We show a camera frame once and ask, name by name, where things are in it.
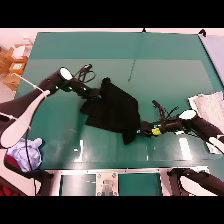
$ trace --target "white cloth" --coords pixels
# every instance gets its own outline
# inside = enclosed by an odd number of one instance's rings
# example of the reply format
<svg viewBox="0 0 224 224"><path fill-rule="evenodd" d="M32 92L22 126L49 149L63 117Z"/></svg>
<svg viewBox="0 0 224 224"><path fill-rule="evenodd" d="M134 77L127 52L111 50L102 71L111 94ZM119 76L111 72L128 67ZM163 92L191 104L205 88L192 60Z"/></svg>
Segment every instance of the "white cloth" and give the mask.
<svg viewBox="0 0 224 224"><path fill-rule="evenodd" d="M224 36L199 36L224 85Z"/></svg>
<svg viewBox="0 0 224 224"><path fill-rule="evenodd" d="M38 149L41 144L41 138L37 138L34 141L27 140L27 150L30 159L30 164L33 170L35 170L42 162L41 154ZM30 166L26 154L25 139L21 138L16 145L9 148L7 154L12 156L17 161L23 172L30 171Z"/></svg>
<svg viewBox="0 0 224 224"><path fill-rule="evenodd" d="M199 117L218 127L224 133L224 100L223 92L211 95L199 94L188 99L191 108L196 110ZM214 154L221 152L213 145L206 143L209 151Z"/></svg>

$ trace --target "yellow object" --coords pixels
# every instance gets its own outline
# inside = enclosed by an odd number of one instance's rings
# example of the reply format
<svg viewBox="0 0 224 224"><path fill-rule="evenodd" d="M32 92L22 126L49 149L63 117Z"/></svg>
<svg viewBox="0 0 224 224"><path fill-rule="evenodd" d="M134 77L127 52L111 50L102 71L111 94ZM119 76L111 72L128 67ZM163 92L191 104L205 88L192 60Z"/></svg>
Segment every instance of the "yellow object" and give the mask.
<svg viewBox="0 0 224 224"><path fill-rule="evenodd" d="M162 133L160 132L159 128L154 128L154 129L152 129L152 133L153 133L154 135L161 135L161 134L162 134Z"/></svg>

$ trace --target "green tabletop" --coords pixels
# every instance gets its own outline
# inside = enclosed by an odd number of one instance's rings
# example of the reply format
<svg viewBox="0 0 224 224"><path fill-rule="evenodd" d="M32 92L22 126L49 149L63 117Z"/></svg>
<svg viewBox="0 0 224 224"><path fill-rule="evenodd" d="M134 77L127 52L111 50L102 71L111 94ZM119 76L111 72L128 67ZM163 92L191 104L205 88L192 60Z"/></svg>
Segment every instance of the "green tabletop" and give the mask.
<svg viewBox="0 0 224 224"><path fill-rule="evenodd" d="M141 118L149 122L159 118L152 99L167 109L178 105L181 112L189 108L188 97L223 90L199 37L185 34L39 33L24 77L38 84L61 66L75 73L87 63L97 73L90 87L99 87L104 77L110 77L139 101ZM31 89L21 83L16 97ZM186 135L138 137L124 146L120 134L85 125L87 117L79 113L82 103L75 93L60 91L38 109L30 138L46 141L41 169L212 165L214 160L222 163L220 156L208 153L201 140ZM187 140L190 157L184 156L180 138Z"/></svg>

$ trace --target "folded black fabric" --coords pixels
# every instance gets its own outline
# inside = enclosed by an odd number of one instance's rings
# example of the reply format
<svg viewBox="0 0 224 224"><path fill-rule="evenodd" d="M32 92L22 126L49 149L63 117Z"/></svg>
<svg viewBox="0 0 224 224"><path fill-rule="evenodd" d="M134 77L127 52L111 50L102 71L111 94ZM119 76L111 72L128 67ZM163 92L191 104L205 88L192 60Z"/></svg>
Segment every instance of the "folded black fabric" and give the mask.
<svg viewBox="0 0 224 224"><path fill-rule="evenodd" d="M138 101L111 83L109 78L102 81L101 99L87 100L80 112L88 114L89 126L123 134L124 144L131 143L140 129Z"/></svg>

